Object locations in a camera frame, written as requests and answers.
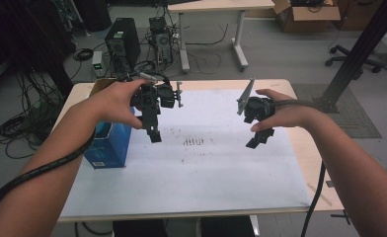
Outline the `grey floor mat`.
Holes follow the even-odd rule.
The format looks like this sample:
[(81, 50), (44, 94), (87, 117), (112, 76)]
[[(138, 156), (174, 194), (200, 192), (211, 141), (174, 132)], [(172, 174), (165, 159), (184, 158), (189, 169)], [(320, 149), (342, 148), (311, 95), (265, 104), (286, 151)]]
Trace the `grey floor mat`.
[[(293, 84), (295, 95), (300, 100), (312, 101), (320, 98), (327, 84)], [(381, 138), (381, 134), (373, 124), (351, 89), (345, 91), (336, 103), (336, 111), (330, 117), (351, 138)]]

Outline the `black computer tower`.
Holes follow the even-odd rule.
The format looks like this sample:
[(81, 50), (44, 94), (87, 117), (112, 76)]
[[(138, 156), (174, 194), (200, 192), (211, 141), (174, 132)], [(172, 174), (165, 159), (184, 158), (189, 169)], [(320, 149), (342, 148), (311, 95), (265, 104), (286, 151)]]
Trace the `black computer tower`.
[(141, 52), (134, 19), (117, 18), (105, 37), (105, 43), (115, 68), (131, 72)]

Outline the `small white power unit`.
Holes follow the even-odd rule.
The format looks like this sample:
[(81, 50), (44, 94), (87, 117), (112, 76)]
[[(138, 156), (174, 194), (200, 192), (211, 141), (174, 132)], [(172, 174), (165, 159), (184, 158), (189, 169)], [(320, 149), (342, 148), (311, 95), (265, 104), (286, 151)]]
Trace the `small white power unit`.
[(104, 75), (103, 53), (96, 50), (92, 56), (92, 67), (95, 75), (100, 78)]

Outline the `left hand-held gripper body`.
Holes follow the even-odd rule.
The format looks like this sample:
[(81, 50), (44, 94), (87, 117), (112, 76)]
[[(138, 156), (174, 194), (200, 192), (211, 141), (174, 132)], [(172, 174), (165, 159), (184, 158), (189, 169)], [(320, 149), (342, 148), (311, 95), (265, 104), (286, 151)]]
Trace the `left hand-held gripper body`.
[(130, 99), (130, 104), (137, 107), (144, 114), (150, 113), (159, 115), (161, 108), (172, 109), (175, 103), (180, 108), (182, 104), (181, 83), (177, 83), (177, 88), (173, 89), (170, 83), (144, 84)]

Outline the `open cardboard box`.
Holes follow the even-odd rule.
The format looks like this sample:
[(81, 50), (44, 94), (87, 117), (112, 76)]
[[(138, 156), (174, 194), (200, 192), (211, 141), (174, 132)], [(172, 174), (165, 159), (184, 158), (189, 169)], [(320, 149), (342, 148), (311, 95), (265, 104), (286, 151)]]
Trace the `open cardboard box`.
[(338, 21), (339, 7), (333, 0), (272, 0), (275, 19), (284, 33), (321, 33)]

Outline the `blue carton box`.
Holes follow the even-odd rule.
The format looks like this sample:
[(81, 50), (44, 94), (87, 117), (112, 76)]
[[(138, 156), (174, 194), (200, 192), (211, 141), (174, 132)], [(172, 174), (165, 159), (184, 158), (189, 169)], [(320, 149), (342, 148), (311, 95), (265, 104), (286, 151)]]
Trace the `blue carton box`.
[(118, 122), (111, 122), (112, 129), (105, 139), (94, 138), (85, 151), (85, 159), (94, 169), (122, 168), (129, 145), (132, 127)]

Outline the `person's right hand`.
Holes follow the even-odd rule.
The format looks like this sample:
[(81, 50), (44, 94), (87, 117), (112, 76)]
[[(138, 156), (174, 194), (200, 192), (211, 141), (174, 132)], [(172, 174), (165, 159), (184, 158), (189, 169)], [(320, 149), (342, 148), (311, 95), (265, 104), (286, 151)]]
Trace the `person's right hand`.
[(253, 124), (251, 131), (261, 131), (278, 126), (308, 128), (311, 122), (321, 115), (320, 111), (311, 107), (301, 105), (280, 106), (273, 116)]

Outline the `black office chair base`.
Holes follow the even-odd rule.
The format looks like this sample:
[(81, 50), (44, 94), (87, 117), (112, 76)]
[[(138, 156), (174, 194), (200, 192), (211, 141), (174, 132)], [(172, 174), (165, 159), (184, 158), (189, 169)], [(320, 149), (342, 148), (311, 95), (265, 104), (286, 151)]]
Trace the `black office chair base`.
[[(340, 52), (342, 56), (336, 56), (337, 52)], [(335, 61), (345, 61), (349, 55), (349, 50), (337, 44), (329, 49), (329, 54), (331, 57), (325, 61), (326, 66), (332, 66)], [(379, 73), (384, 68), (383, 63), (369, 58), (365, 59), (363, 64), (371, 66), (372, 73)]]

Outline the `open grey computer tower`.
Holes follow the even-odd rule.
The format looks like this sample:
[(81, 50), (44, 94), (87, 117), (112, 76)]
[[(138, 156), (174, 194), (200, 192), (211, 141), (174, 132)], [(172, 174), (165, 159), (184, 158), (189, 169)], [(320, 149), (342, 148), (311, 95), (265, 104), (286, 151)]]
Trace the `open grey computer tower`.
[(155, 17), (149, 19), (150, 32), (153, 47), (155, 49), (157, 62), (159, 65), (167, 66), (173, 62), (171, 48), (171, 31), (167, 26), (164, 17)]

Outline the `person's left hand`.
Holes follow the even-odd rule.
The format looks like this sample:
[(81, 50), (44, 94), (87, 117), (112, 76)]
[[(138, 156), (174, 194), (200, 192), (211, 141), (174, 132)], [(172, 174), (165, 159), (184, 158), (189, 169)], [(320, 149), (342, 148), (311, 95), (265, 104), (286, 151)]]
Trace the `person's left hand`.
[(79, 104), (80, 115), (91, 125), (99, 121), (109, 121), (141, 128), (142, 121), (131, 111), (130, 100), (140, 87), (146, 84), (145, 79), (130, 82), (118, 82), (114, 79), (97, 80), (89, 98)]

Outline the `white table leg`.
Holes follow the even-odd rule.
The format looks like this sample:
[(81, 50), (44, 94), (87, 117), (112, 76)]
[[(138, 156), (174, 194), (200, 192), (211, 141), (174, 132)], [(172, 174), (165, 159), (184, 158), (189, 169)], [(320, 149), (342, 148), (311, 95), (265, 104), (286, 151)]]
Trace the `white table leg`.
[(256, 215), (249, 215), (249, 218), (251, 220), (255, 237), (260, 237), (260, 227), (259, 227), (258, 217)]

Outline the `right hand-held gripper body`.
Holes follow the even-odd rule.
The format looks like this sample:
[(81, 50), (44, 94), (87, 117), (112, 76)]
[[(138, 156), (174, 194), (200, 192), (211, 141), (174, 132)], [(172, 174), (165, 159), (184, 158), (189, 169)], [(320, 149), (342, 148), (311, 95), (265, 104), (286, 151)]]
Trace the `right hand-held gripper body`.
[(252, 123), (255, 119), (258, 121), (267, 119), (275, 113), (271, 99), (251, 96), (254, 83), (255, 79), (252, 78), (240, 98), (236, 100), (237, 114), (244, 115), (246, 123)]

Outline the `white-legged wooden desk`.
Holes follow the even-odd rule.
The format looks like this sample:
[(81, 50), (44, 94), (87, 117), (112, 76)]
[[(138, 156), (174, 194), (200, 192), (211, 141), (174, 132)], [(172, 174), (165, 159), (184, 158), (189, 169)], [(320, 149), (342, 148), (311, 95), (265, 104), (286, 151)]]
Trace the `white-legged wooden desk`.
[(185, 17), (198, 17), (203, 24), (207, 18), (214, 16), (216, 19), (220, 19), (223, 24), (228, 25), (229, 14), (236, 13), (237, 16), (234, 23), (237, 25), (237, 29), (235, 38), (232, 39), (232, 47), (239, 60), (240, 70), (244, 71), (249, 67), (249, 63), (240, 42), (246, 12), (256, 9), (272, 9), (273, 7), (274, 3), (272, 0), (193, 0), (190, 2), (170, 4), (168, 10), (177, 13), (179, 18), (179, 53), (182, 71), (188, 73), (191, 70), (184, 33)]

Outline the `black metal stand post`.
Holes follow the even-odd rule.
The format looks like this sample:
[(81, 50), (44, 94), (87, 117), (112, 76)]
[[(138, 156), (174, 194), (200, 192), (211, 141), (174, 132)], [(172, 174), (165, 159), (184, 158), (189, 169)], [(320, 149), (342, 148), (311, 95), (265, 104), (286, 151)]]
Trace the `black metal stand post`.
[(349, 83), (356, 77), (363, 62), (387, 33), (387, 0), (383, 0), (368, 25), (349, 52), (332, 82), (320, 98), (313, 102), (324, 113), (336, 113), (336, 103)]

